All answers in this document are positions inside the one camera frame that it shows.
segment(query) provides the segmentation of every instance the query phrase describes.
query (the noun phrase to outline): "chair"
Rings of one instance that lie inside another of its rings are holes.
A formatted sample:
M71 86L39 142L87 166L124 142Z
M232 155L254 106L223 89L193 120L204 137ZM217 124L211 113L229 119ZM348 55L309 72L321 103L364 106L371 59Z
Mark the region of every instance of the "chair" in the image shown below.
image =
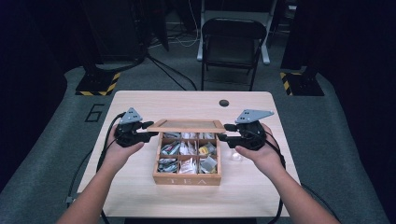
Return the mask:
M249 90L252 91L262 43L267 36L265 27L258 21L215 18L204 23L201 35L203 37L201 91L204 90L205 81L219 82L205 79L208 66L247 69L247 76L250 70L253 70L249 84L226 82L249 85Z

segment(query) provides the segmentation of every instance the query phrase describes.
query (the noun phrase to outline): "human hand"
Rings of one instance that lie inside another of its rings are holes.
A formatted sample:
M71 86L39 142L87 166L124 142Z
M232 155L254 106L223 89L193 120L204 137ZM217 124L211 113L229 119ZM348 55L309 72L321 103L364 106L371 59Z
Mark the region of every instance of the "human hand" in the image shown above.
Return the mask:
M112 172L114 175L125 165L128 161L128 158L136 153L142 146L143 142L139 142L130 147L121 147L116 142L116 138L114 137L114 133L117 130L117 125L114 125L110 131L107 140L107 153L105 156L105 160L103 161L101 170L108 170Z
M266 132L272 135L272 131L268 126L262 124L262 127ZM276 140L271 135L267 134L267 141L278 147ZM285 170L282 166L279 156L268 144L265 144L257 151L249 150L240 146L235 147L235 150L242 156L251 159L256 167L270 179L277 172Z

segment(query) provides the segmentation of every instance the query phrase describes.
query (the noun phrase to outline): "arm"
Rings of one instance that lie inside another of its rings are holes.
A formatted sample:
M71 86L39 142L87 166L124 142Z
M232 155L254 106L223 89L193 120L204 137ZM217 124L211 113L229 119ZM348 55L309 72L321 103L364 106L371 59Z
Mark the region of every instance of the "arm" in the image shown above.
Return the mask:
M265 131L272 133L267 126L262 126ZM267 140L276 146L275 139L270 135ZM293 223L339 223L286 172L278 155L268 145L258 151L244 147L236 147L235 150L251 159L268 176L288 209Z
M108 137L109 144L115 140L114 132L115 126ZM143 143L138 143L131 147L120 147L115 142L111 144L98 173L57 223L98 223L114 176L128 161L128 158L143 145Z

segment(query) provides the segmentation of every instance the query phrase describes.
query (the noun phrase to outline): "handheld controller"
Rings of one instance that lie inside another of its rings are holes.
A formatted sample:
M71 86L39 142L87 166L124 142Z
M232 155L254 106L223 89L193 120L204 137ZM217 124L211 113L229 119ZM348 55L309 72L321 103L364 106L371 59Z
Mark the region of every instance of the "handheld controller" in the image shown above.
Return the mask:
M241 136L227 136L224 133L218 133L220 141L227 142L230 148L241 146L250 150L259 150L265 145L266 133L259 122L263 119L274 115L273 111L246 109L236 119L236 124L225 124L224 128L228 132L239 132Z
M149 142L151 136L158 133L139 133L137 130L147 129L148 126L153 124L153 121L140 122L143 118L132 107L121 118L114 136L117 143L122 147L129 147L139 142Z

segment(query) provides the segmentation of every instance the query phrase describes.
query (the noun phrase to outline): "dark background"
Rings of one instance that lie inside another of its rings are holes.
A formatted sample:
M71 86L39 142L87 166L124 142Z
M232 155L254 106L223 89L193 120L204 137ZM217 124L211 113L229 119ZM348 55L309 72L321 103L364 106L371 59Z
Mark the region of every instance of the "dark background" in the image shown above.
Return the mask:
M361 161L392 223L395 8L390 0L299 1L282 63L288 69L315 67L333 84ZM75 34L92 62L100 63L101 57L77 0L2 1L0 10L3 189L62 101L64 73L81 66Z

